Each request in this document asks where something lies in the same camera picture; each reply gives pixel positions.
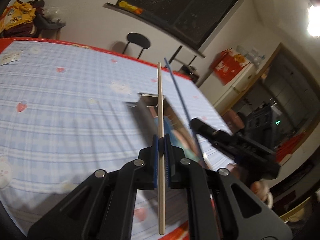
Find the person's right hand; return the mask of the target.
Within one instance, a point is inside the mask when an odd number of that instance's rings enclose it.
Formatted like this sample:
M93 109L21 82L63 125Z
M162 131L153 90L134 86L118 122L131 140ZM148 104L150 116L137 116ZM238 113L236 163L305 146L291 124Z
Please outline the person's right hand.
M241 167L237 164L230 163L226 166L226 168L239 180L241 180L241 176L245 175L245 172L242 171ZM272 209L273 196L270 192L268 184L265 181L255 181L249 188L262 202L264 202L270 209Z

